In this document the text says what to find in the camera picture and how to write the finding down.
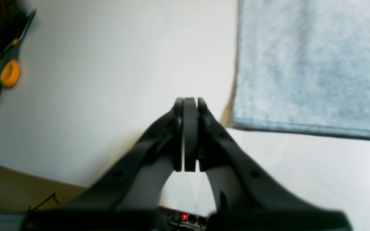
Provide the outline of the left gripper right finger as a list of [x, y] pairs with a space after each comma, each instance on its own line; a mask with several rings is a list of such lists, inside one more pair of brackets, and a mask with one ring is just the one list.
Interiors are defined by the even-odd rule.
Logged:
[[279, 184], [215, 120], [202, 98], [184, 100], [184, 170], [205, 172], [217, 212], [207, 231], [351, 231], [343, 212]]

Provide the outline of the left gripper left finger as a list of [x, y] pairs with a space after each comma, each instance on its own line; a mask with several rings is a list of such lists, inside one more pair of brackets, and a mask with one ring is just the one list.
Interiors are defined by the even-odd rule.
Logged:
[[166, 181], [182, 169], [184, 99], [157, 119], [93, 186], [56, 209], [34, 211], [26, 231], [163, 230], [158, 204]]

